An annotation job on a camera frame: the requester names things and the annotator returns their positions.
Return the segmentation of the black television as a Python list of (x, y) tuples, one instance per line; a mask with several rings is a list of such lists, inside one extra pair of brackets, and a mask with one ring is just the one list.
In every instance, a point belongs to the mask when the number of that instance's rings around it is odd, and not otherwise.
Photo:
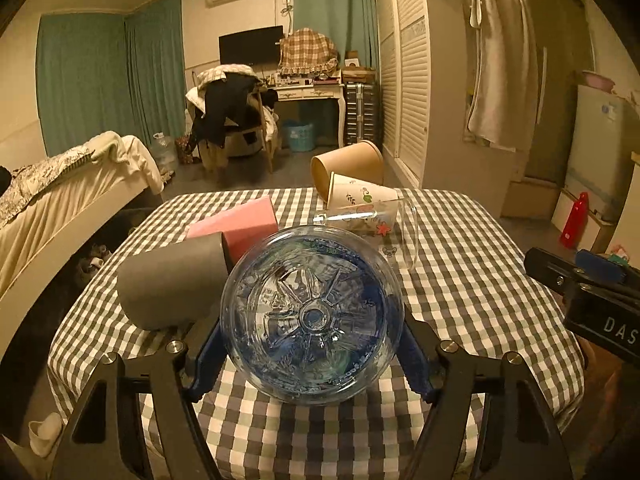
[(273, 65), (280, 61), (282, 25), (243, 30), (219, 37), (221, 64)]

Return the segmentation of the green curtain left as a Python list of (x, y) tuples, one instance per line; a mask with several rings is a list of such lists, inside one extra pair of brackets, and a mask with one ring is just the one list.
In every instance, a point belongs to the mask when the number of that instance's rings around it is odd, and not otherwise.
[(151, 145), (183, 133), (182, 0), (129, 14), (44, 14), (36, 47), (40, 128), (48, 155), (104, 131)]

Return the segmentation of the red bottle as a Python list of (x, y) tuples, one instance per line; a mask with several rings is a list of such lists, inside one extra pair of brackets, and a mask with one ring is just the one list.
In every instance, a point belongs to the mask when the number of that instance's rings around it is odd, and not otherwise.
[(575, 249), (587, 224), (589, 194), (581, 192), (574, 201), (570, 214), (563, 226), (560, 243), (567, 249)]

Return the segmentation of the silver suitcase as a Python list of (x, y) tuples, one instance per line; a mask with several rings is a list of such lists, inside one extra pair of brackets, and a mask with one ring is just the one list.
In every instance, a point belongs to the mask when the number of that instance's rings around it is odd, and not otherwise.
[(364, 82), (348, 82), (345, 84), (345, 128), (346, 145), (363, 140), (376, 146), (381, 145), (382, 130), (380, 127), (380, 98), (378, 85)]

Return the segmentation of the white printed paper cup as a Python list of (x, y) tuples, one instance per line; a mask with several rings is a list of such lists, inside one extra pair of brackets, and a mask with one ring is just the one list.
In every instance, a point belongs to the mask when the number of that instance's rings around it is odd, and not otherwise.
[(326, 204), (329, 209), (335, 209), (373, 205), (397, 199), (398, 193), (393, 188), (334, 172), (330, 177)]

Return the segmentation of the plaid cloth covered object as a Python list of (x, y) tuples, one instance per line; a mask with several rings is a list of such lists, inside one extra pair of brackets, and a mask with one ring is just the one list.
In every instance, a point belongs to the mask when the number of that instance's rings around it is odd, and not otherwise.
[(283, 75), (329, 77), (337, 66), (337, 48), (321, 32), (304, 27), (280, 41), (279, 70)]

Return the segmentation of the patterned duvet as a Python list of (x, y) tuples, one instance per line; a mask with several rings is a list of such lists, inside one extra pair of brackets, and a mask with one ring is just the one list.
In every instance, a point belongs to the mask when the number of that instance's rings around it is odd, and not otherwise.
[(11, 222), (57, 180), (91, 162), (92, 154), (91, 148), (76, 146), (62, 154), (13, 171), (9, 185), (1, 193), (1, 226)]

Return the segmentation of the white shoe bottom left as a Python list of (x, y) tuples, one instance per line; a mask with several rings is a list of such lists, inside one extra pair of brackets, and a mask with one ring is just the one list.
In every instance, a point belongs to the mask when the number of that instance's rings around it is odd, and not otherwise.
[(28, 424), (29, 446), (37, 456), (46, 458), (62, 434), (63, 419), (57, 412), (43, 420), (31, 420)]

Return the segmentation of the white red sneaker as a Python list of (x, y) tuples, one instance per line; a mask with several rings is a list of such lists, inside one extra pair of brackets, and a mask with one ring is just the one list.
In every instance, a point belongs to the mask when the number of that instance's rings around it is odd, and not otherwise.
[(78, 287), (87, 286), (98, 271), (104, 266), (111, 251), (105, 245), (93, 244), (88, 255), (78, 260), (74, 274), (75, 283)]

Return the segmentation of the white small fridge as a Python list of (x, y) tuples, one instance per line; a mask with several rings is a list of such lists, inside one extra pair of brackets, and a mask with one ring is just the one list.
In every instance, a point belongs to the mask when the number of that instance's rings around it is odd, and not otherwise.
[(639, 116), (615, 94), (584, 86), (577, 91), (577, 110), (565, 188), (589, 195), (589, 208), (606, 222), (620, 218), (639, 151)]

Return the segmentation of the chair piled with clothes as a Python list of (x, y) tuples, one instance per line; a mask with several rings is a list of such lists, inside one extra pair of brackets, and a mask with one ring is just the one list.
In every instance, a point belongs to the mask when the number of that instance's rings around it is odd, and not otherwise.
[(198, 152), (201, 160), (218, 167), (227, 165), (227, 140), (242, 136), (247, 146), (265, 151), (267, 167), (281, 141), (274, 107), (278, 92), (268, 87), (245, 64), (222, 64), (194, 77), (186, 92), (186, 112), (192, 120), (183, 153)]

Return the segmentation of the white desk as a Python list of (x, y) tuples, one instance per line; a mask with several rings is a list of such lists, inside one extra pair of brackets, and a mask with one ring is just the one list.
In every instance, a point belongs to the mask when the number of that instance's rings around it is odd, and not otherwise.
[(276, 84), (280, 102), (335, 101), (337, 105), (337, 144), (345, 146), (346, 100), (341, 78), (312, 80), (309, 84)]

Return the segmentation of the white louvred wardrobe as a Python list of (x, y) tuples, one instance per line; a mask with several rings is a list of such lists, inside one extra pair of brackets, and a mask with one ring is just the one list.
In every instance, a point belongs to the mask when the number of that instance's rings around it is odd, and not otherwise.
[(464, 140), (470, 0), (375, 0), (383, 155), (405, 185), (463, 193), (498, 216), (515, 156)]

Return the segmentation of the brown paper cup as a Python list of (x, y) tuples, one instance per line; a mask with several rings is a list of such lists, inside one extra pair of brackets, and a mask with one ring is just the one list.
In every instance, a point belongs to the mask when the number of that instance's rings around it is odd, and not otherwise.
[(384, 159), (374, 143), (363, 140), (314, 156), (310, 161), (310, 174), (314, 188), (326, 202), (332, 174), (382, 184)]

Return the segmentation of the black garment on bed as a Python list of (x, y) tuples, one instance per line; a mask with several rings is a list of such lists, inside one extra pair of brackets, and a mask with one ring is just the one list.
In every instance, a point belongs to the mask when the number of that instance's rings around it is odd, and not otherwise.
[(2, 196), (10, 187), (13, 180), (12, 172), (6, 167), (0, 167), (0, 196)]

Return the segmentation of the checkered tablecloth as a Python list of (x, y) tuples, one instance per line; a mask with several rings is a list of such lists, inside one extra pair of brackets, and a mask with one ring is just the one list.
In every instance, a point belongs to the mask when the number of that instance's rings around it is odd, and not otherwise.
[[(585, 393), (584, 358), (548, 289), (524, 271), (523, 254), (475, 200), (451, 191), (405, 190), (416, 207), (418, 255), (401, 275), (405, 302), (444, 339), (498, 358), (518, 352), (560, 428)], [(106, 352), (145, 356), (170, 339), (122, 312), (116, 271), (128, 257), (178, 243), (195, 221), (258, 197), (255, 190), (180, 195), (159, 206), (99, 270), (56, 332), (47, 362), (52, 394), (70, 416)], [(397, 363), (338, 405), (294, 406), (258, 392), (232, 364), (195, 408), (223, 476), (232, 479), (395, 479), (408, 463), (428, 408)]]

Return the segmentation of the blue laundry basket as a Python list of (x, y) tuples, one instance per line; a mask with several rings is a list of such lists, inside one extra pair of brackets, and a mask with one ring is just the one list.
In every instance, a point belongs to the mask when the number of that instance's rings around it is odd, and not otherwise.
[(282, 130), (288, 142), (288, 147), (294, 153), (311, 152), (316, 147), (314, 125), (310, 122), (294, 122), (286, 120)]

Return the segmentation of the water jug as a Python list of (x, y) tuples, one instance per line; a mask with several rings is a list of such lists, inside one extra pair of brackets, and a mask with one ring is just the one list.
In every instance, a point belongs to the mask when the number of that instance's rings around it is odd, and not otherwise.
[(175, 140), (169, 134), (153, 134), (151, 153), (159, 170), (175, 171), (179, 165)]

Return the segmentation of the hanging white towel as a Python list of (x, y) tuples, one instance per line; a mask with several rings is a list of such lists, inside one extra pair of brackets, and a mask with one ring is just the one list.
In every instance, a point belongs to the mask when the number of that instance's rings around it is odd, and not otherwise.
[(524, 152), (536, 124), (538, 64), (526, 0), (472, 0), (476, 74), (468, 131), (491, 146)]

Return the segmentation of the green curtain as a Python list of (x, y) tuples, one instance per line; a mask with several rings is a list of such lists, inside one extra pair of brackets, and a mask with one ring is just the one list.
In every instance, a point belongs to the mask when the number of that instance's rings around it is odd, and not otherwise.
[(378, 66), (375, 0), (293, 0), (293, 27), (330, 38), (341, 60), (355, 51), (362, 66)]
[(129, 14), (44, 14), (36, 47), (40, 128), (48, 155), (104, 131), (151, 145), (183, 133), (182, 0)]

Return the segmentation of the pink basin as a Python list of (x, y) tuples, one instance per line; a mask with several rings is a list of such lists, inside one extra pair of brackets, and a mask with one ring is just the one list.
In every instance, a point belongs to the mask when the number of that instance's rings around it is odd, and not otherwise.
[(582, 71), (582, 80), (586, 86), (606, 93), (612, 93), (615, 87), (615, 82), (612, 81), (611, 78), (592, 72), (591, 70)]

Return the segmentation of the pink box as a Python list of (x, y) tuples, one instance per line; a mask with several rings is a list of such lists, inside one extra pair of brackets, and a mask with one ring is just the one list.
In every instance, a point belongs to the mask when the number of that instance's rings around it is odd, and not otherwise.
[(186, 229), (186, 239), (221, 233), (231, 261), (237, 263), (250, 248), (278, 229), (271, 198), (262, 196), (191, 224)]

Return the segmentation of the cardboard box by wardrobe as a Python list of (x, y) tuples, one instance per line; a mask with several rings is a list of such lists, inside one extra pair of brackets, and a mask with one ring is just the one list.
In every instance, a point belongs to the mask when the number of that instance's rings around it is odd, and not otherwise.
[(501, 215), (504, 218), (550, 220), (560, 195), (559, 185), (539, 179), (511, 181)]

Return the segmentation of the green curtain right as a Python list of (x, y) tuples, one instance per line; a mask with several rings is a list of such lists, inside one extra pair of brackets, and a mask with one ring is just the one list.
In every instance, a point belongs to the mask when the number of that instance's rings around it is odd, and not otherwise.
[(330, 38), (341, 60), (355, 51), (362, 66), (378, 66), (375, 0), (293, 0), (293, 27)]

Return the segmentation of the blue clear plastic bottle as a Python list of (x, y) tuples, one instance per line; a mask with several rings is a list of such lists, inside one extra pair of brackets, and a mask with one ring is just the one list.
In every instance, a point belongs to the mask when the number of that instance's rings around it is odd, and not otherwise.
[(219, 323), (229, 359), (257, 390), (329, 405), (378, 380), (404, 321), (400, 283), (377, 250), (342, 229), (296, 226), (235, 263)]

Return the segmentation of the white bed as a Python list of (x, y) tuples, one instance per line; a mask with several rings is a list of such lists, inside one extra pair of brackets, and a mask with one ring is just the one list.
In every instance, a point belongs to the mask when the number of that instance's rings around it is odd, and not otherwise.
[(134, 198), (164, 189), (156, 161), (136, 136), (105, 131), (81, 145), (93, 150), (92, 161), (1, 227), (2, 352), (70, 257)]

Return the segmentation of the clear glass cup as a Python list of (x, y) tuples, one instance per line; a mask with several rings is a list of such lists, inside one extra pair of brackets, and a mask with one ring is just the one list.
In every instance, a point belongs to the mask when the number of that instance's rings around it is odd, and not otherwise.
[(398, 271), (411, 271), (416, 266), (418, 212), (404, 198), (317, 210), (312, 223), (362, 237)]

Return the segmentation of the grey plastic cup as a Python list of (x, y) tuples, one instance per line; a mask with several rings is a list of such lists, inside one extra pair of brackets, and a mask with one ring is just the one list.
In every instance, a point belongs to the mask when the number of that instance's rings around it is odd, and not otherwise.
[(142, 330), (194, 323), (219, 310), (229, 268), (222, 234), (190, 238), (126, 258), (116, 272), (117, 297)]

